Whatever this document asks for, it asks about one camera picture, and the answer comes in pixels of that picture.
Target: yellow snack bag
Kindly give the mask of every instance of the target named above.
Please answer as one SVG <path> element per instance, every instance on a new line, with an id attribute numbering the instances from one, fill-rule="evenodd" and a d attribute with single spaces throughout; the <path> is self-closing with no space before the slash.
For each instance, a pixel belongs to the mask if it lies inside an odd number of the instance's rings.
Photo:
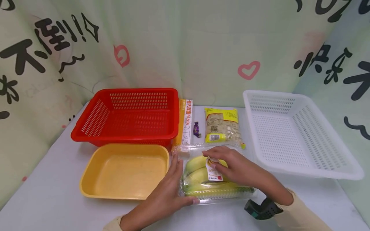
<path id="1" fill-rule="evenodd" d="M 238 111 L 205 108 L 206 143 L 236 140 L 244 149 L 245 144 L 239 130 Z"/>

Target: white plastic basket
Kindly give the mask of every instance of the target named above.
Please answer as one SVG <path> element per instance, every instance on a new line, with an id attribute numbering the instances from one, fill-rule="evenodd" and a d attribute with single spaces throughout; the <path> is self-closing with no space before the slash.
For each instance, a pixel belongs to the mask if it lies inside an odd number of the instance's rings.
<path id="1" fill-rule="evenodd" d="M 244 141 L 262 167 L 310 177 L 364 177 L 361 166 L 310 98 L 253 90 L 244 91 L 243 97 L 250 133 Z"/>

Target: smartwatch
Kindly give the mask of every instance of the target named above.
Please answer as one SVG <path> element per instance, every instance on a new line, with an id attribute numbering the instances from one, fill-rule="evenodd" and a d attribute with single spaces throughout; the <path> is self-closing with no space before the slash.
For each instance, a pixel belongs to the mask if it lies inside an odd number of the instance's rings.
<path id="1" fill-rule="evenodd" d="M 266 220 L 272 218 L 275 214 L 282 213 L 283 210 L 279 208 L 271 199 L 266 198 L 261 205 L 258 205 L 252 200 L 249 200 L 244 210 L 257 220 Z"/>

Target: human hand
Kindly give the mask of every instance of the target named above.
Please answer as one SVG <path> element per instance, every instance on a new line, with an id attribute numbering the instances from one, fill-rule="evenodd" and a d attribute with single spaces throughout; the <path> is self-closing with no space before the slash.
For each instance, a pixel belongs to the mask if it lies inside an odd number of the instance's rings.
<path id="1" fill-rule="evenodd" d="M 124 215 L 121 229 L 124 231 L 141 230 L 163 218 L 172 215 L 184 206 L 199 204 L 196 197 L 180 197 L 179 186 L 184 163 L 178 155 L 172 157 L 167 174 L 148 196 L 148 198 Z"/>
<path id="2" fill-rule="evenodd" d="M 212 167 L 231 181 L 239 185 L 255 187 L 279 204 L 291 205 L 293 203 L 292 194 L 274 175 L 248 160 L 236 150 L 220 146 L 202 153 L 205 157 L 224 160 L 228 167 L 219 163 L 213 164 Z"/>

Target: light green curtain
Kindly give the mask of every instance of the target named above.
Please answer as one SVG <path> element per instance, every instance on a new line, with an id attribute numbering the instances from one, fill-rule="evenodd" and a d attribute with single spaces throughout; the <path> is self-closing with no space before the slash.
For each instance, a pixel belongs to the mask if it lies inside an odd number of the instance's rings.
<path id="1" fill-rule="evenodd" d="M 294 90 L 314 100 L 365 171 L 363 180 L 341 180 L 340 184 L 367 224 L 370 224 L 369 11 L 368 0 L 353 1 L 348 6 L 319 51 L 318 57 L 323 55 L 327 59 L 315 59 Z"/>
<path id="2" fill-rule="evenodd" d="M 347 2 L 0 1 L 0 207 L 98 90 L 173 87 L 208 106 L 291 92 Z"/>

